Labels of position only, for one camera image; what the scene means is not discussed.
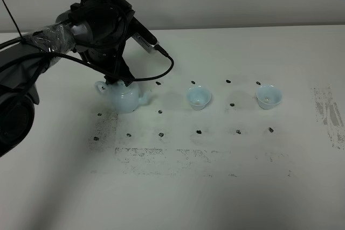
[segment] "white teapot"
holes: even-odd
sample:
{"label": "white teapot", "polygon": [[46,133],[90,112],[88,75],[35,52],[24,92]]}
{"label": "white teapot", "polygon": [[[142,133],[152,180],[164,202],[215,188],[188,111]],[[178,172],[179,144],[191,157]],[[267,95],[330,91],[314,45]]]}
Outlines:
{"label": "white teapot", "polygon": [[95,83],[96,91],[100,95],[107,96],[117,113],[131,113],[139,105],[146,105],[149,102],[150,92],[141,95],[139,85],[132,82],[126,86],[122,80],[118,80],[112,85],[108,85],[102,81]]}

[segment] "teapot spout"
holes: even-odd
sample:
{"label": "teapot spout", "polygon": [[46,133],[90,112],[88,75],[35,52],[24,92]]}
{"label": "teapot spout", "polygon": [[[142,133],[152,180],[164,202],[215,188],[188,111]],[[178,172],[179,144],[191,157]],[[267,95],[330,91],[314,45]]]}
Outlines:
{"label": "teapot spout", "polygon": [[151,91],[146,91],[143,95],[139,98],[140,105],[148,105],[151,99]]}

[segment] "light blue teacup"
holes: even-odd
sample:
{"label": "light blue teacup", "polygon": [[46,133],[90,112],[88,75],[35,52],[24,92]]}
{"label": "light blue teacup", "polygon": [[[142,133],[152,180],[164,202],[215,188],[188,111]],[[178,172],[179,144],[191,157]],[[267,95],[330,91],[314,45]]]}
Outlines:
{"label": "light blue teacup", "polygon": [[256,96],[259,106],[265,110],[274,108],[280,104],[282,99],[281,91],[271,85],[262,85],[257,88]]}
{"label": "light blue teacup", "polygon": [[211,100],[211,92],[202,86],[189,88],[187,99],[194,110],[202,110]]}

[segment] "white table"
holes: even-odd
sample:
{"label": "white table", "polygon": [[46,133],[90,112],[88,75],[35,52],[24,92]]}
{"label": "white table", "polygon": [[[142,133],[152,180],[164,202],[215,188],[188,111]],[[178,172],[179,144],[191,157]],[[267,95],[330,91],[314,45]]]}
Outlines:
{"label": "white table", "polygon": [[[71,61],[39,78],[33,128],[0,158],[1,229],[344,229],[345,26],[153,34],[176,65],[134,113]],[[169,66],[133,40],[124,57],[136,77]],[[202,111],[191,81],[212,92]],[[282,104],[260,109],[257,81]]]}

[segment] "black cable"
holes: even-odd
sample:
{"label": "black cable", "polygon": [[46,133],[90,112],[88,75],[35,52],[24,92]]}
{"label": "black cable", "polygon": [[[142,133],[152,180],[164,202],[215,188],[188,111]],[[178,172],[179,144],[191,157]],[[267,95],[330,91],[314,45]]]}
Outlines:
{"label": "black cable", "polygon": [[22,34],[21,34],[20,30],[19,30],[19,27],[18,27],[18,25],[17,25],[15,19],[13,18],[12,14],[11,14],[11,12],[10,12],[10,10],[9,10],[9,8],[7,7],[7,5],[6,5],[6,3],[5,3],[5,0],[2,0],[2,3],[4,3],[4,6],[5,6],[6,10],[7,10],[7,13],[9,13],[9,15],[10,15],[10,17],[11,17],[11,19],[12,19],[12,22],[15,24],[15,27],[17,28],[17,31],[18,31],[20,37],[23,39],[23,36],[22,36]]}
{"label": "black cable", "polygon": [[131,81],[131,82],[140,82],[140,81],[150,81],[150,80],[156,80],[158,78],[161,78],[163,76],[165,76],[166,74],[168,74],[173,66],[174,66],[174,60],[172,59],[172,57],[170,57],[169,55],[167,55],[167,58],[171,61],[171,65],[170,67],[168,68],[168,70],[166,70],[164,73],[160,74],[160,75],[157,75],[157,76],[152,76],[152,77],[149,77],[149,78],[124,78],[122,76],[118,76],[118,75],[114,75],[102,68],[99,68],[97,66],[94,66],[92,64],[89,64],[89,63],[86,63],[80,59],[77,59],[75,57],[72,57],[72,56],[69,56],[69,55],[66,55],[66,54],[62,54],[62,53],[55,53],[55,52],[39,52],[39,53],[33,53],[33,54],[28,54],[28,55],[25,55],[25,56],[22,56],[16,60],[13,60],[5,65],[3,65],[2,67],[0,67],[0,73],[3,72],[4,70],[8,69],[9,67],[15,65],[15,64],[18,64],[20,62],[23,62],[23,61],[26,61],[26,60],[29,60],[29,59],[34,59],[34,58],[39,58],[39,57],[42,57],[42,58],[54,58],[54,57],[61,57],[61,58],[65,58],[65,59],[68,59],[68,60],[71,60],[71,61],[74,61],[74,62],[77,62],[79,64],[82,64],[86,67],[89,67],[89,68],[92,68],[93,70],[96,70],[110,78],[113,78],[113,79],[118,79],[118,80],[122,80],[122,81]]}
{"label": "black cable", "polygon": [[12,39],[12,40],[6,41],[4,43],[1,43],[0,44],[0,50],[2,50],[3,48],[6,48],[8,46],[11,46],[13,44],[20,43],[21,41],[22,40],[20,38],[16,38],[16,39]]}

